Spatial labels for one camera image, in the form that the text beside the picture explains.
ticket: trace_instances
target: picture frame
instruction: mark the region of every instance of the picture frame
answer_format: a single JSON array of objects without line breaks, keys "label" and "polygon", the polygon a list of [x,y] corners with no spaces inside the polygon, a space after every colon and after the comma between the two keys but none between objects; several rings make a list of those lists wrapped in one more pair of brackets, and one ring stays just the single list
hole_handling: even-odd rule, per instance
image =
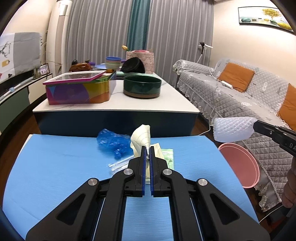
[{"label": "picture frame", "polygon": [[239,7],[238,14],[240,25],[264,26],[295,34],[278,8],[263,6]]},{"label": "picture frame", "polygon": [[49,65],[48,64],[43,64],[37,69],[37,73],[40,76],[46,75],[50,73],[49,70]]}]

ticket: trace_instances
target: framed painting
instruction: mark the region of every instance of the framed painting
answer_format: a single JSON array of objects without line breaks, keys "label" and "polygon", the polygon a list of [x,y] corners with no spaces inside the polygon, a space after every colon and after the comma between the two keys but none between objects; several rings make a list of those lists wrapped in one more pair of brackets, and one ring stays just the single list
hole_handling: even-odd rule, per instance
[{"label": "framed painting", "polygon": [[294,33],[281,11],[273,7],[239,7],[239,24],[262,25]]}]

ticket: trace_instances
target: human hand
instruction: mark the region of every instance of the human hand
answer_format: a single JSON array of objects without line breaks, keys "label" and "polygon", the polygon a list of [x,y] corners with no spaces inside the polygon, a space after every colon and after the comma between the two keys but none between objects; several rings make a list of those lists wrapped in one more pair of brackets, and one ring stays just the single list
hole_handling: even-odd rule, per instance
[{"label": "human hand", "polygon": [[293,157],[291,169],[287,174],[288,182],[281,197],[283,206],[291,208],[296,203],[296,157]]}]

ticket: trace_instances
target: black hat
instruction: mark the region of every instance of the black hat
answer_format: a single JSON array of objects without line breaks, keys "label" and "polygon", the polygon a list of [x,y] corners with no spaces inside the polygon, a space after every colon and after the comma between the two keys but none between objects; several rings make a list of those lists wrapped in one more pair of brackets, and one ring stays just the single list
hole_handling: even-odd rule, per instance
[{"label": "black hat", "polygon": [[74,59],[74,60],[72,61],[71,66],[72,66],[72,65],[75,65],[75,64],[78,64],[77,59]]},{"label": "black hat", "polygon": [[124,73],[142,73],[145,74],[145,67],[138,57],[129,58],[124,62],[121,67],[121,71]]}]

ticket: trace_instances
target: yellow paper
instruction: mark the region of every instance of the yellow paper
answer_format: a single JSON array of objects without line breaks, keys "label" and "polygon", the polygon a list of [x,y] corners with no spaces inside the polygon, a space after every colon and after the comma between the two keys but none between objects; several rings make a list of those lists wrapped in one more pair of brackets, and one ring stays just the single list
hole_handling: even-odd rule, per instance
[{"label": "yellow paper", "polygon": [[[151,145],[150,139],[149,125],[141,125],[137,128],[131,135],[131,148],[133,149],[133,155],[135,157],[139,157],[141,155],[142,146],[145,146],[149,153],[149,148],[153,146],[155,157],[164,159],[159,143]],[[150,184],[150,168],[148,159],[146,160],[146,184]]]}]

